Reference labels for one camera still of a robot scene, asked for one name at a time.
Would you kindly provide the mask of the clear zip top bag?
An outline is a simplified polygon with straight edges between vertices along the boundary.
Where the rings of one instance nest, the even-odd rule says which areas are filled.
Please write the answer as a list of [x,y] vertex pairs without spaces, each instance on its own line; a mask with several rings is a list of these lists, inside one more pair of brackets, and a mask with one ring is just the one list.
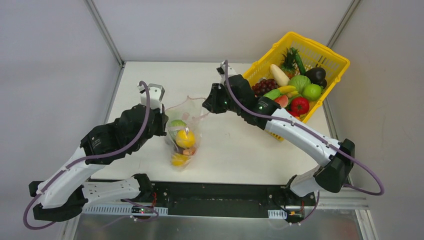
[[165,109],[168,117],[165,125],[165,143],[168,146],[170,164],[183,171],[198,152],[202,141],[202,122],[209,115],[203,108],[204,97],[190,97]]

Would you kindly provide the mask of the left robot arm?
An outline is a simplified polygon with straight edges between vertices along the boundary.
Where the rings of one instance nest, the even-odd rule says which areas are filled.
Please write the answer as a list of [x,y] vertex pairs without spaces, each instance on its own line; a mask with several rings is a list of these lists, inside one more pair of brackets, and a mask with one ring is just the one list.
[[137,104],[113,122],[94,127],[73,156],[52,177],[29,184],[35,220],[64,222],[90,206],[115,200],[147,202],[153,186],[145,173],[118,181],[87,182],[94,173],[138,151],[154,136],[165,136],[168,117],[164,107]]

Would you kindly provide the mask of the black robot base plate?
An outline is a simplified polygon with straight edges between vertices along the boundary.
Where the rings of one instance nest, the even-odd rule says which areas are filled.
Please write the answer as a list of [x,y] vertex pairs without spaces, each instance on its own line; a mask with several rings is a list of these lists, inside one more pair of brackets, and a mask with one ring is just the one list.
[[291,211],[303,217],[316,204],[314,193],[298,197],[284,185],[147,182],[145,174],[141,177],[141,193],[131,201],[166,208],[169,216],[285,219]]

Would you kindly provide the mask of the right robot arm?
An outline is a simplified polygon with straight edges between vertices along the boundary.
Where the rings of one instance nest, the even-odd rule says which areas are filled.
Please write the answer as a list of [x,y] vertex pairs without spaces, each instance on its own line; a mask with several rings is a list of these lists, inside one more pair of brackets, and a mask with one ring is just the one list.
[[350,158],[355,154],[355,144],[351,140],[340,142],[322,135],[274,100],[255,96],[240,74],[213,83],[202,106],[214,114],[234,112],[248,124],[289,141],[317,162],[317,167],[293,176],[287,183],[283,196],[290,205],[298,204],[307,194],[321,189],[338,193],[354,166]]

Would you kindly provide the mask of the toy steak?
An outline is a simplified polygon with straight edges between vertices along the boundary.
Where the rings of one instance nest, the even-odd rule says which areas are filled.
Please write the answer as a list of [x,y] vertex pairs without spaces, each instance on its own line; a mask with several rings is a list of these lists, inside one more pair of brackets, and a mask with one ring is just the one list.
[[190,147],[190,148],[177,148],[174,152],[175,155],[182,155],[182,156],[194,156],[197,152],[196,147]]

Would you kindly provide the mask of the yellow toy lemon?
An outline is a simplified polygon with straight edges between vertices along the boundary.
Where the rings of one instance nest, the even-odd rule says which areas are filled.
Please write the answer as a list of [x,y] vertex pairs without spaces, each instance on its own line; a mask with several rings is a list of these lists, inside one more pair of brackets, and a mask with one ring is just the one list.
[[173,153],[171,156],[171,164],[175,167],[181,167],[184,166],[189,160],[190,156],[183,155],[180,153]]
[[196,144],[195,134],[190,130],[180,130],[175,136],[176,144],[181,148],[191,148]]

